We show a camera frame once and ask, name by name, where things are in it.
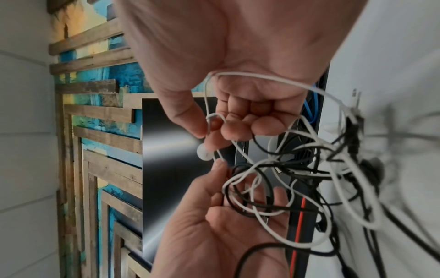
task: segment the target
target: hand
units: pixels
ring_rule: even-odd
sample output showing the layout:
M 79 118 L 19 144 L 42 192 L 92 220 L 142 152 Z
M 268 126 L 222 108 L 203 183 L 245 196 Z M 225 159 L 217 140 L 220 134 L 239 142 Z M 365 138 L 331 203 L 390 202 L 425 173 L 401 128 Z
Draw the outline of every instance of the hand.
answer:
M 328 67 L 366 0 L 114 0 L 125 38 L 168 117 L 207 134 L 191 89 L 210 72 L 246 71 L 313 84 Z M 213 80 L 208 150 L 278 135 L 301 113 L 300 88 L 242 76 Z
M 227 175 L 226 162 L 218 159 L 211 172 L 192 182 L 164 230 L 153 278 L 232 278 L 249 248 L 275 242 L 257 219 L 238 214 L 223 200 L 221 187 Z M 274 189 L 274 199 L 278 206 L 288 203 L 286 192 L 279 187 Z M 262 186 L 255 191 L 255 200 L 265 203 Z M 271 217 L 269 226 L 286 237 L 288 222 L 289 213 L 282 213 Z M 284 250 L 265 249 L 249 257 L 240 278 L 288 276 Z

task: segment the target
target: fingernail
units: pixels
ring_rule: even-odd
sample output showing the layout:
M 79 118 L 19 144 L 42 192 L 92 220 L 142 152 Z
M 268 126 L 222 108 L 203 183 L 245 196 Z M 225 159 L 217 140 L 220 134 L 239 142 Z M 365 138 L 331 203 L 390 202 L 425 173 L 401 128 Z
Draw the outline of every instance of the fingernail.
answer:
M 226 166 L 226 161 L 223 161 L 221 158 L 218 158 L 212 164 L 211 171 L 212 170 L 217 170 L 217 169 L 219 169 L 221 167 L 224 167 L 224 166 Z

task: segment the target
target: white round object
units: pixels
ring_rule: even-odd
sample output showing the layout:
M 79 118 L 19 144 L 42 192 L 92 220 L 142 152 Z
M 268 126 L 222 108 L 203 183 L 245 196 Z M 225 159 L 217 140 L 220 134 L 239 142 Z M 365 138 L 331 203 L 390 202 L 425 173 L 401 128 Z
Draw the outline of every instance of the white round object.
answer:
M 205 148 L 205 144 L 200 144 L 197 147 L 197 156 L 201 160 L 210 161 L 214 158 L 214 152 L 210 152 Z

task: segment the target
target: glossy black surface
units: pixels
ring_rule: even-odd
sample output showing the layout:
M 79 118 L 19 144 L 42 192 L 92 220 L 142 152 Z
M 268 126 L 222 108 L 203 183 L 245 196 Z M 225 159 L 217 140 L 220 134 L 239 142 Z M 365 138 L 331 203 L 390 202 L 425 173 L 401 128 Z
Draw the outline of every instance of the glossy black surface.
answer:
M 205 111 L 202 98 L 196 102 Z M 209 98 L 215 111 L 216 98 Z M 157 99 L 144 99 L 143 107 L 143 259 L 153 263 L 162 231 L 191 182 L 208 173 L 213 161 L 202 161 L 196 149 L 203 141 L 172 123 Z M 235 164 L 233 146 L 222 150 Z

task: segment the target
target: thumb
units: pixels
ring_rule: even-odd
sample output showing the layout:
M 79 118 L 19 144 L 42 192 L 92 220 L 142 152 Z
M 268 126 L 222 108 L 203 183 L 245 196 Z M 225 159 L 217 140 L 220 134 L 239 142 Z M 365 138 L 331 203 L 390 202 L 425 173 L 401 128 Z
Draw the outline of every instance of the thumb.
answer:
M 211 172 L 196 178 L 191 183 L 174 216 L 180 219 L 184 217 L 187 225 L 205 220 L 206 213 L 211 207 L 211 197 L 221 192 L 227 173 L 226 161 L 221 159 L 214 161 Z
M 173 123 L 185 128 L 197 138 L 206 136 L 208 124 L 191 91 L 156 91 L 156 94 L 166 115 Z

